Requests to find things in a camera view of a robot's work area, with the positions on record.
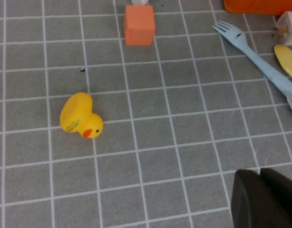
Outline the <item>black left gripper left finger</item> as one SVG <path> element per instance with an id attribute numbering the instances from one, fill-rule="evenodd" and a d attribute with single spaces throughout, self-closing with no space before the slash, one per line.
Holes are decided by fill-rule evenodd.
<path id="1" fill-rule="evenodd" d="M 270 189 L 251 170 L 237 170 L 231 200 L 236 228 L 292 228 L 292 219 L 281 208 Z"/>

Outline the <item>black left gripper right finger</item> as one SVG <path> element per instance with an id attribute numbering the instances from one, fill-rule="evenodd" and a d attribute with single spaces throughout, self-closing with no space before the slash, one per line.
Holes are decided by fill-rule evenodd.
<path id="1" fill-rule="evenodd" d="M 292 219 L 292 180 L 271 168 L 261 168 L 260 177 Z"/>

